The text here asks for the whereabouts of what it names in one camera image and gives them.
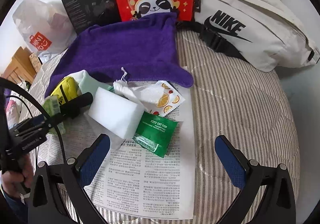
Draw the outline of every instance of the white string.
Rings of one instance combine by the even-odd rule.
[[[127,76],[127,72],[125,71],[124,67],[121,67],[121,70],[124,72],[123,76],[121,77],[120,80],[123,80],[125,83],[127,83],[127,80],[125,79],[125,76]]]

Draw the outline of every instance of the white nike waist bag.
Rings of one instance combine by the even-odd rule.
[[[196,0],[194,18],[202,25],[200,38],[209,47],[218,52],[225,49],[226,55],[264,72],[277,65],[313,65],[320,58],[302,22],[280,0]],[[214,34],[232,48],[225,43],[217,48],[219,39]]]

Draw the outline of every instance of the purple towel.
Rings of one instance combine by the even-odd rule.
[[[88,28],[61,58],[45,97],[65,76],[83,69],[104,83],[121,79],[124,67],[129,81],[166,80],[191,87],[193,77],[178,62],[175,21],[175,13],[158,13]]]

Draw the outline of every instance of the orange logo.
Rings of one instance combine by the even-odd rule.
[[[30,36],[30,43],[37,48],[39,51],[47,50],[52,44],[44,35],[37,32],[35,36]]]

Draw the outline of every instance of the nike logo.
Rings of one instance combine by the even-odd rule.
[[[225,30],[213,26],[210,23],[210,21],[212,21],[213,23],[221,26]],[[249,40],[247,40],[245,38],[242,38],[242,37],[238,36],[238,34],[237,34],[238,31],[241,31],[246,26],[244,24],[240,23],[238,20],[236,20],[233,17],[231,17],[230,15],[228,15],[225,12],[222,12],[220,10],[218,10],[215,13],[215,15],[209,16],[204,21],[204,25],[207,26],[208,28],[210,28],[211,30],[217,32],[217,33],[230,35],[232,37],[236,37],[236,38],[241,39],[241,40],[249,41]]]

